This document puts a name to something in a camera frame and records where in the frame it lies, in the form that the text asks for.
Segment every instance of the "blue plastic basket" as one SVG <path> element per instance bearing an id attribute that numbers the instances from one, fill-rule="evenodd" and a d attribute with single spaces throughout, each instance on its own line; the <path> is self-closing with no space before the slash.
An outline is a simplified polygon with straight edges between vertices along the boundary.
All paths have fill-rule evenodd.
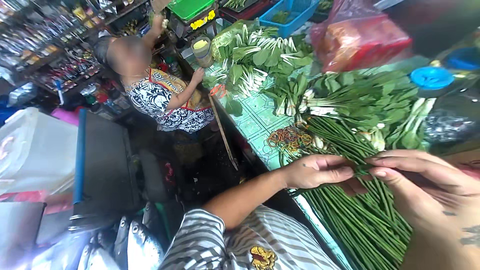
<path id="1" fill-rule="evenodd" d="M 320 0 L 281 0 L 260 16 L 260 25 L 278 27 L 278 35 L 286 38 L 310 19 L 319 2 Z M 280 11 L 290 12 L 287 24 L 272 22 L 273 16 Z"/>

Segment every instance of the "green plastic basket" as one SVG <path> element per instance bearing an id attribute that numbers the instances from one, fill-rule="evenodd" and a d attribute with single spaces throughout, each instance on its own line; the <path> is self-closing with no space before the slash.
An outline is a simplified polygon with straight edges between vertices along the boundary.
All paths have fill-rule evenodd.
<path id="1" fill-rule="evenodd" d="M 189 21 L 213 2 L 215 0 L 173 0 L 168 4 L 168 8 L 180 19 Z"/>

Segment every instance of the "hand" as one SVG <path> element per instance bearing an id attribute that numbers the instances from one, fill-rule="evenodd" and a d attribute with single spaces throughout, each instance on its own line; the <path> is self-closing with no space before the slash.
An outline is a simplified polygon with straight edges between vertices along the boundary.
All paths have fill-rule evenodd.
<path id="1" fill-rule="evenodd" d="M 416 150 L 381 152 L 366 161 L 377 166 L 370 173 L 393 191 L 396 208 L 416 232 L 480 247 L 480 181 Z"/>
<path id="2" fill-rule="evenodd" d="M 192 76 L 191 82 L 194 84 L 199 84 L 204 79 L 205 71 L 203 68 L 197 69 Z"/>
<path id="3" fill-rule="evenodd" d="M 288 188 L 314 188 L 343 182 L 353 176 L 347 160 L 334 155 L 310 155 L 279 169 Z"/>
<path id="4" fill-rule="evenodd" d="M 163 19 L 164 17 L 162 15 L 153 15 L 152 30 L 154 30 L 157 35 L 161 35 L 163 33 Z"/>

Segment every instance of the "long green stems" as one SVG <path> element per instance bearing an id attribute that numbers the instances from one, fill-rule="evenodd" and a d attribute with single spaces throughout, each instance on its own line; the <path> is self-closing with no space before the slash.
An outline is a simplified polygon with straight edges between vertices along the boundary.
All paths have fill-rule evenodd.
<path id="1" fill-rule="evenodd" d="M 341 155 L 358 164 L 356 176 L 368 173 L 364 158 L 377 152 L 370 142 L 328 117 L 310 117 L 306 121 L 308 131 L 323 139 L 327 150 L 307 147 L 304 153 Z M 376 178 L 359 181 L 368 193 L 349 197 L 339 187 L 323 184 L 316 189 L 296 190 L 291 195 L 304 195 L 327 230 L 341 242 L 340 248 L 353 268 L 396 270 L 407 249 L 411 227 L 394 208 L 392 193 L 384 183 Z"/>

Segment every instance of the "black and white floral dress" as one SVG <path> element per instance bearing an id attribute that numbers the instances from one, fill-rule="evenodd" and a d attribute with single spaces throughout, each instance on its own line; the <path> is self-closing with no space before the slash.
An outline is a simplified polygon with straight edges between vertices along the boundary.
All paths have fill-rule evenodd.
<path id="1" fill-rule="evenodd" d="M 175 110 L 167 110 L 168 102 L 175 93 L 168 90 L 166 86 L 151 82 L 148 78 L 141 80 L 126 92 L 138 111 L 155 118 L 158 123 L 157 130 L 181 129 L 193 133 L 208 125 L 215 118 L 212 108 L 182 106 Z"/>

